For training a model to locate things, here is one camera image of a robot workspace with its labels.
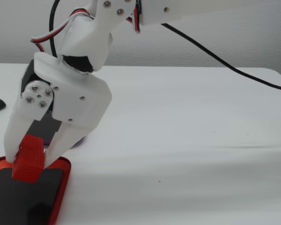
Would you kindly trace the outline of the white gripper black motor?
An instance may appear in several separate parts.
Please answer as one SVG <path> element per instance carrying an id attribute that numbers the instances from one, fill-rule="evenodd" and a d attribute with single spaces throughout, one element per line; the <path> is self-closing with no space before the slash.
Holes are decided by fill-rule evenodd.
<path id="1" fill-rule="evenodd" d="M 93 131 L 98 126 L 112 95 L 107 83 L 92 75 L 91 65 L 83 66 L 85 61 L 85 57 L 59 60 L 43 52 L 34 54 L 4 134 L 9 163 L 15 161 L 26 133 L 54 135 L 44 153 L 47 168 L 87 135 L 86 128 Z"/>

